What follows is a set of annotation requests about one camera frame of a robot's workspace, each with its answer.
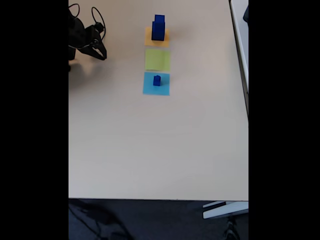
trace floor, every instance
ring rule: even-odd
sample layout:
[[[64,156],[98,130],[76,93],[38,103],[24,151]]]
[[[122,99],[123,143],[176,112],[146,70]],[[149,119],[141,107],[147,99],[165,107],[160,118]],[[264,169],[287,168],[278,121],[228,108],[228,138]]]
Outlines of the floor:
[[[113,212],[134,240],[224,240],[227,217],[202,218],[202,205],[207,201],[173,200],[94,200],[85,199]],[[76,215],[97,231],[94,220],[70,205]],[[235,216],[240,240],[248,240],[248,213]],[[101,236],[122,232],[117,225],[102,225]],[[96,236],[69,211],[69,240],[95,240]]]

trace blue block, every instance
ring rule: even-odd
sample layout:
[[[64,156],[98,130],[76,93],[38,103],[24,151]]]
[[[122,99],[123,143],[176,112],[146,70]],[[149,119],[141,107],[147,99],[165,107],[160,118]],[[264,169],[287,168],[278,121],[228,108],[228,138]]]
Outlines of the blue block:
[[[161,85],[161,77],[156,75],[153,77],[153,86],[160,86]]]
[[[157,23],[164,23],[165,22],[165,15],[155,15],[154,21]]]
[[[151,40],[153,41],[164,41],[165,40],[165,31],[166,26],[165,23],[161,22],[152,22],[152,34],[151,34]]]

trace white table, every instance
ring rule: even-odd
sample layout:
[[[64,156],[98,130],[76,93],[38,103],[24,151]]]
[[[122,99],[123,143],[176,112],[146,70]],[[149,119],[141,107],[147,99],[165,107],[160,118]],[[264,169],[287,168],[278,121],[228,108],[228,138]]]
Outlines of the white table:
[[[249,123],[228,0],[73,3],[85,27],[91,7],[101,12],[107,59],[77,51],[70,62],[69,198],[248,201]],[[170,29],[170,96],[142,93],[155,14]]]

